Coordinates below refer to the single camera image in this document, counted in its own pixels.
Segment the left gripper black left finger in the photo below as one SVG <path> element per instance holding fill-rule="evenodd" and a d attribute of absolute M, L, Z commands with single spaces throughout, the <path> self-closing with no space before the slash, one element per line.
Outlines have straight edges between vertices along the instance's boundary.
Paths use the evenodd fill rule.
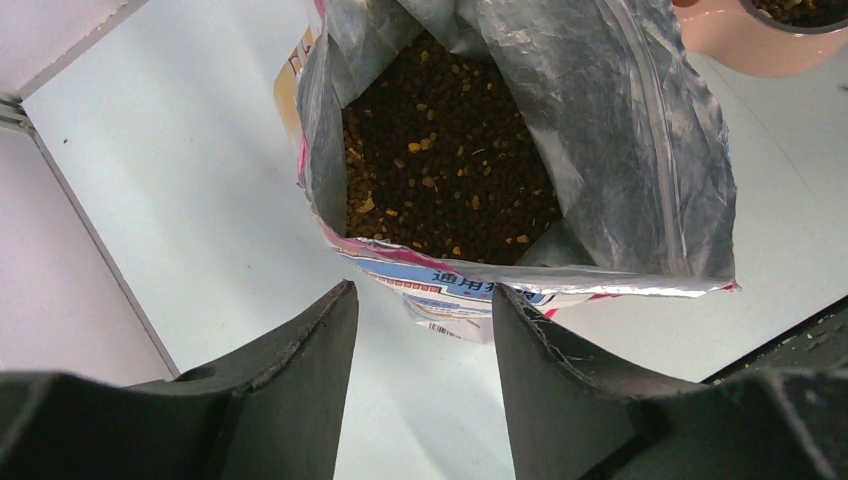
<path fill-rule="evenodd" d="M 5 479 L 330 479 L 359 302 L 344 280 L 306 310 L 171 381 L 1 377 Z"/>

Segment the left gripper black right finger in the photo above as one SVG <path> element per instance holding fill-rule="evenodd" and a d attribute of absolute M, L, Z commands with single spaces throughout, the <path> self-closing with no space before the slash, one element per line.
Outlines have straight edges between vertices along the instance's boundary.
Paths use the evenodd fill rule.
<path fill-rule="evenodd" d="M 603 349 L 505 285 L 493 331 L 519 479 L 847 475 L 847 367 L 688 382 Z"/>

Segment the colourful pet food bag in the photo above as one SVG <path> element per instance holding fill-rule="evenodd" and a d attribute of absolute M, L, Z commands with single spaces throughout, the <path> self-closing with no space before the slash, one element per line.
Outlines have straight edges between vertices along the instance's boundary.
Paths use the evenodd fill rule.
<path fill-rule="evenodd" d="M 721 107 L 669 1 L 310 1 L 274 97 L 339 255 L 414 322 L 736 287 Z"/>

